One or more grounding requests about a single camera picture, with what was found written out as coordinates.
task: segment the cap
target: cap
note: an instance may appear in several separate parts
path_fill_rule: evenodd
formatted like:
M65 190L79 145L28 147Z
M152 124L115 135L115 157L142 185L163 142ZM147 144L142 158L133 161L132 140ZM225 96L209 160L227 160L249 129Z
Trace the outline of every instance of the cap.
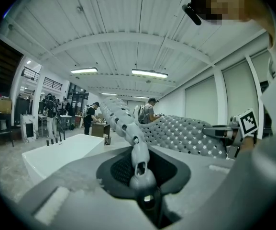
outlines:
M148 102L149 102L149 103L150 103L150 102L155 102L155 103L156 103L156 102L159 102L159 101L157 101L155 98L149 98L149 99L148 99Z

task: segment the white box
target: white box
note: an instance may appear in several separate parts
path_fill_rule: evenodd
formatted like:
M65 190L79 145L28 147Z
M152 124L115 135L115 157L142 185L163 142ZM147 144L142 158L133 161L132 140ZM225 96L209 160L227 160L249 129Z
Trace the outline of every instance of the white box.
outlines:
M104 151L104 138L79 134L53 145L24 152L22 157L36 185L64 165Z

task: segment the black mesh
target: black mesh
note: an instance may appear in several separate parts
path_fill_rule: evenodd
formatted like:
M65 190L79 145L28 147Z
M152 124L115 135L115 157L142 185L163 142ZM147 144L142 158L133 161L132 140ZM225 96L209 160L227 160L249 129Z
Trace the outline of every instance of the black mesh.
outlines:
M115 162L110 169L112 177L121 182L122 184L129 186L129 181L134 175L134 168L132 167L132 155L129 153L124 158Z
M147 167L153 172L157 181L157 185L160 187L162 184L176 175L177 167L152 151L149 151L149 154L150 161L147 164ZM110 172L115 180L126 186L129 186L129 181L134 175L131 154L128 154L124 158L115 162L111 166Z

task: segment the ceiling light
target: ceiling light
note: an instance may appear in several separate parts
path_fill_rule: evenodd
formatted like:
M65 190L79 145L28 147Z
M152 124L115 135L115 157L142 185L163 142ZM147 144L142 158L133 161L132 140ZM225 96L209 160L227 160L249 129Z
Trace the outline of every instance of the ceiling light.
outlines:
M134 96L134 98L149 99L149 97L140 97L140 96Z
M95 67L92 68L84 68L84 69L77 69L71 70L72 73L83 73L83 72L97 72L98 70Z
M105 95L117 95L117 94L110 94L110 93L102 93L102 94L105 94Z
M145 75L145 76L152 76L152 77L158 77L158 78L167 78L167 74L155 72L155 71L145 71L145 70L137 70L132 69L132 74L138 74L138 75Z

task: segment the backpack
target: backpack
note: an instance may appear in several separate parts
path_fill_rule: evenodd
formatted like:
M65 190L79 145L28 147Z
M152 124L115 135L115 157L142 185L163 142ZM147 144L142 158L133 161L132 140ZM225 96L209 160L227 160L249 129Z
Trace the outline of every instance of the backpack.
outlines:
M92 105L85 105L85 107L82 111L82 115L81 115L82 118L90 115L90 114L87 114L90 108L93 108L93 106Z
M145 105L141 105L138 110L138 121L142 121L145 118L145 112L144 112Z

